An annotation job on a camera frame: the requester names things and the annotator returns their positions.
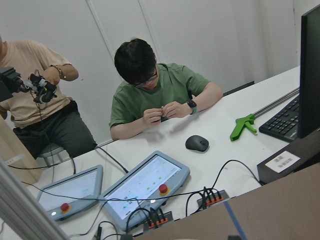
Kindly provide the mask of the person left hand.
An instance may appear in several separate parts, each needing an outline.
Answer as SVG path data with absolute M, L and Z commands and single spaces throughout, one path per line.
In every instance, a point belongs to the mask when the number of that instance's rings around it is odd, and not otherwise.
M 162 117 L 173 119 L 173 118 L 184 118 L 193 112 L 192 108 L 187 103 L 178 103 L 176 101 L 166 104 L 162 108 Z

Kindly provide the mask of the person right hand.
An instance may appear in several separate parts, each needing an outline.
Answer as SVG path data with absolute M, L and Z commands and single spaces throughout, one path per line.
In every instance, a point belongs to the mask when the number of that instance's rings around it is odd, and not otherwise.
M 150 108 L 143 112 L 142 129 L 147 130 L 161 123 L 163 116 L 162 108 Z

